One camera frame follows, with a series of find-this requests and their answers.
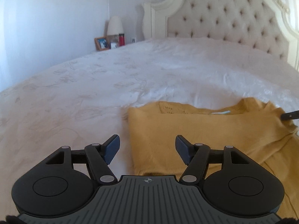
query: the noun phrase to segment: white lampshade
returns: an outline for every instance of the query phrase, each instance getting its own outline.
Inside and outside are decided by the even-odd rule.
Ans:
[[[107,35],[123,34],[124,29],[119,16],[112,16],[108,24]]]

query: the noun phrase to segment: white floral bedspread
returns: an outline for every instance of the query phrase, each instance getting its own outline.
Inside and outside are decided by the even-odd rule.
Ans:
[[[110,168],[118,178],[133,174],[130,106],[165,100],[216,109],[253,96],[294,111],[298,85],[287,63],[208,38],[144,41],[51,67],[0,93],[0,219],[17,214],[13,183],[63,145],[83,149],[119,134]]]

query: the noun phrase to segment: yellow sweater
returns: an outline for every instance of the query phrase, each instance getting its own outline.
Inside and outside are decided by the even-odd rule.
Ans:
[[[186,166],[175,149],[175,137],[203,143],[211,149],[233,145],[274,174],[284,185],[278,211],[299,217],[299,138],[293,121],[281,121],[284,111],[271,102],[242,99],[217,111],[179,103],[154,102],[129,109],[130,142],[136,175],[176,175]],[[207,176],[220,170],[209,167]]]

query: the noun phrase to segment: tufted headboard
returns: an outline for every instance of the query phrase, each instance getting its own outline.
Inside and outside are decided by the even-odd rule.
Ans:
[[[208,37],[248,45],[298,70],[299,33],[281,0],[165,0],[144,4],[144,36]]]

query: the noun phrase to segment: picture frame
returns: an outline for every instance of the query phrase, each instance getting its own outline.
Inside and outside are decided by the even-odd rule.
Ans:
[[[108,50],[109,42],[106,36],[95,38],[96,49],[98,51]]]

